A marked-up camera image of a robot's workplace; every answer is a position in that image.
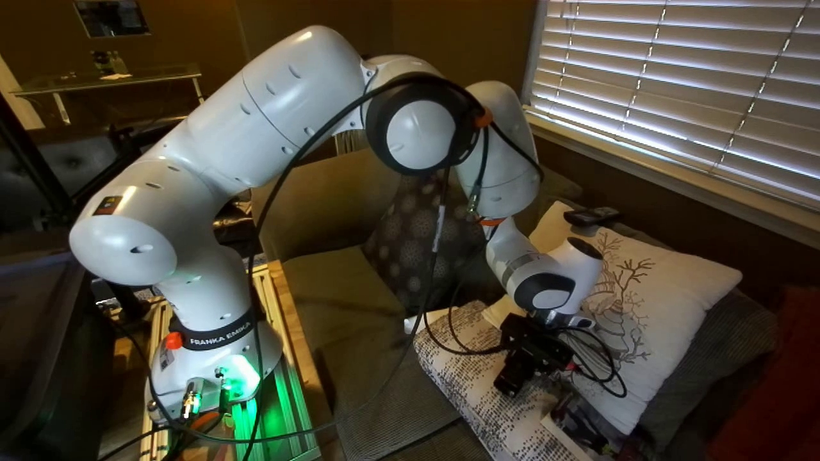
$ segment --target white pillow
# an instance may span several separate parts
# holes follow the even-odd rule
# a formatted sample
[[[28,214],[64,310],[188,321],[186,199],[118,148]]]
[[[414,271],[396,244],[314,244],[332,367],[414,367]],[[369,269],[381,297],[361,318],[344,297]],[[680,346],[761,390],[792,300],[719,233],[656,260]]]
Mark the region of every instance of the white pillow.
[[[581,310],[596,321],[596,335],[616,353],[627,394],[611,397],[583,376],[574,376],[574,387],[620,433],[631,433],[687,353],[706,310],[741,281],[741,271],[610,228],[574,233],[563,221],[565,209],[572,208],[552,203],[531,233],[531,244],[551,251],[565,235],[579,235],[601,251],[601,276]]]

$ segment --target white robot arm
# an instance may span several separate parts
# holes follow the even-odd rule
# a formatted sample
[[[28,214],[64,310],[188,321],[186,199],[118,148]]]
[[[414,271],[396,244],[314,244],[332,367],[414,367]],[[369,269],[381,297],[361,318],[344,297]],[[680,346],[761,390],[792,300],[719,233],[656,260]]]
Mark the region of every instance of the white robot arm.
[[[413,55],[361,62],[336,31],[304,27],[242,66],[101,187],[71,228],[71,251],[91,273],[153,285],[174,306],[181,346],[151,364],[156,419],[178,418],[191,387],[217,394],[231,382],[227,400],[247,400],[273,368],[279,340],[269,328],[253,337],[253,292],[240,259],[214,241],[212,218],[340,130],[365,130],[370,148],[404,173],[455,163],[474,209],[492,221],[487,257],[515,301],[577,312],[586,295],[577,271],[595,269],[595,259],[577,246],[541,257],[510,221],[537,191],[532,135],[515,93],[496,82],[460,90]]]

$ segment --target sofa armrest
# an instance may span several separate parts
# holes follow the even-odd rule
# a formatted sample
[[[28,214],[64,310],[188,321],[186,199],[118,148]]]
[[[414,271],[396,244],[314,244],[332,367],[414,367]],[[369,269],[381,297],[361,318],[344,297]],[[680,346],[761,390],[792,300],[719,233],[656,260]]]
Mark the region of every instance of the sofa armrest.
[[[265,218],[260,204],[273,181],[250,190],[258,244],[270,259],[361,244],[399,187],[399,173],[370,150],[294,166]]]

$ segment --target camera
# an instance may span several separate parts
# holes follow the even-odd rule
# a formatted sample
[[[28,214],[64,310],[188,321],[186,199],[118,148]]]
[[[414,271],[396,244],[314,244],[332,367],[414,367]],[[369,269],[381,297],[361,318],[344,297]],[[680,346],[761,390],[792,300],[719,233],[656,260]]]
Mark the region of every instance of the camera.
[[[560,328],[542,326],[537,318],[508,314],[501,346],[504,368],[495,376],[495,390],[515,397],[534,374],[552,374],[572,362],[572,347],[557,337]]]

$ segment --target window blinds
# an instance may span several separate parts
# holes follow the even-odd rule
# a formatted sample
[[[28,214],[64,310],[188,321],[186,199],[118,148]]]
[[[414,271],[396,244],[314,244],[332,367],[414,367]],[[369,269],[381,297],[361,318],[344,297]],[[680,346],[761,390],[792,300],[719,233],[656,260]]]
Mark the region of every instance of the window blinds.
[[[534,116],[820,209],[818,0],[551,0]]]

